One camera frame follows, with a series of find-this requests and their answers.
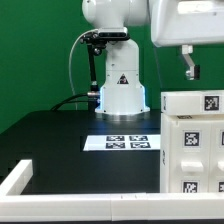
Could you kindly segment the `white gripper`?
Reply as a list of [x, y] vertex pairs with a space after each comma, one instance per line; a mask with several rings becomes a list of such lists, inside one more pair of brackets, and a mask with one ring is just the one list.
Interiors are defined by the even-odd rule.
[[187, 80], [200, 79], [192, 45], [224, 43], [224, 0], [149, 0], [151, 40], [181, 46]]

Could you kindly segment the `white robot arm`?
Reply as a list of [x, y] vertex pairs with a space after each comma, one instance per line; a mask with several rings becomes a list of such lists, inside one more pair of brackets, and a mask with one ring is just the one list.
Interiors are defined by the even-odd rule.
[[82, 11], [95, 27], [93, 42], [106, 46], [106, 81], [96, 109], [101, 115], [137, 116], [150, 110], [130, 26], [148, 24], [157, 47], [181, 47], [190, 80], [199, 77], [199, 67], [190, 58], [193, 47], [224, 42], [224, 0], [83, 0]]

